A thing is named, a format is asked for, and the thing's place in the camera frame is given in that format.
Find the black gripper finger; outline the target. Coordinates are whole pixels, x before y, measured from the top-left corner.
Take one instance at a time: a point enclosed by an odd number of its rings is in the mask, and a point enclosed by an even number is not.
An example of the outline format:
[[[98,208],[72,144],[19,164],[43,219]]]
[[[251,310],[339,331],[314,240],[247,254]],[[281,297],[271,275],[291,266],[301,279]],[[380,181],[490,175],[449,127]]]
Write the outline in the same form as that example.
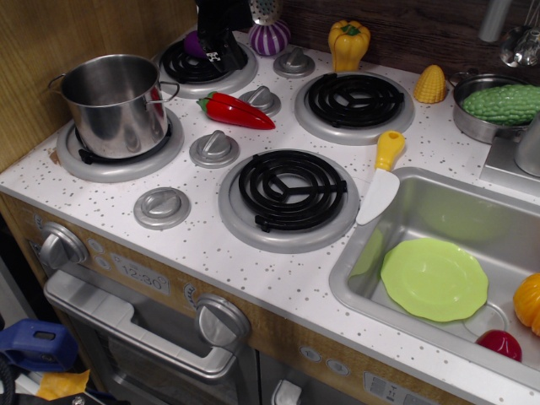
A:
[[[229,29],[219,31],[214,37],[213,65],[220,72],[233,72],[243,69],[247,56],[240,48]]]
[[[213,55],[213,45],[212,41],[208,38],[199,37],[198,38],[199,44],[204,51],[206,58],[211,59]]]

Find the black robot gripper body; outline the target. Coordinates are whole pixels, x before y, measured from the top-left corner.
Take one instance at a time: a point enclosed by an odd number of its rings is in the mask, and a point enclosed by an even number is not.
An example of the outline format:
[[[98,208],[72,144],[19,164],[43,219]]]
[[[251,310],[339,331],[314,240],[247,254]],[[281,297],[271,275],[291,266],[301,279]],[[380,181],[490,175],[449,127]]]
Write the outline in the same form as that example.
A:
[[[252,14],[248,1],[197,0],[197,34],[209,40],[226,30],[247,30],[252,27]]]

